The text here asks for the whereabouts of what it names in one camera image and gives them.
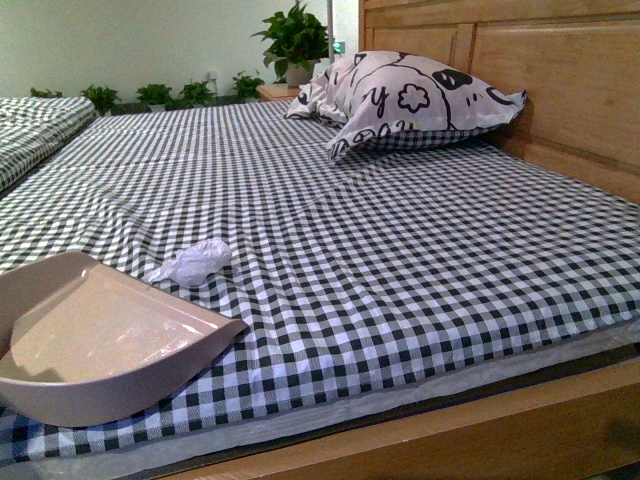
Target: wooden nightstand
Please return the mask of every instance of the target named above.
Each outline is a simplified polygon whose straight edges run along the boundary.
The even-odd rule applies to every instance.
[[[298,87],[289,87],[286,83],[258,86],[261,102],[273,102],[274,100],[293,100],[300,93]]]

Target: black and white checkered sheet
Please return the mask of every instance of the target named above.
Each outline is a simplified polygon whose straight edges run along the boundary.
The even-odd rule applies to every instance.
[[[4,409],[5,463],[419,382],[638,317],[637,205],[479,141],[330,165],[335,131],[285,108],[100,119],[0,202],[0,271],[80,250],[140,278],[222,237],[232,265],[208,285],[159,285],[251,326],[131,418],[70,429]]]
[[[0,192],[95,118],[84,97],[0,97]]]

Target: crumpled plastic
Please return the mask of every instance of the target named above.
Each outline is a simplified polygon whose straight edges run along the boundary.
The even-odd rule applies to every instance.
[[[178,250],[175,259],[165,260],[160,268],[149,272],[143,280],[156,283],[167,278],[186,287],[205,283],[207,277],[229,265],[231,249],[222,239],[215,237],[185,249]]]

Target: white wall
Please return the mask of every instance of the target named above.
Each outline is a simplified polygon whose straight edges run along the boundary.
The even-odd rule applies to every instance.
[[[165,83],[177,96],[212,68],[221,95],[232,93],[240,70],[257,68],[271,82],[273,68],[262,63],[269,44],[250,35],[266,27],[262,19],[293,3],[0,0],[0,96],[29,95],[30,87],[71,96],[92,83],[118,90],[125,102],[148,83]],[[326,24],[324,0],[303,3]],[[347,42],[347,53],[357,51],[358,0],[334,0],[334,17],[336,39]]]

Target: white pillow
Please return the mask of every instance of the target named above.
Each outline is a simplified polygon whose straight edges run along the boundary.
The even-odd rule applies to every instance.
[[[511,122],[526,92],[506,96],[434,60],[372,51],[338,60],[305,85],[287,118],[343,125],[327,144],[331,159],[357,146],[443,145]]]

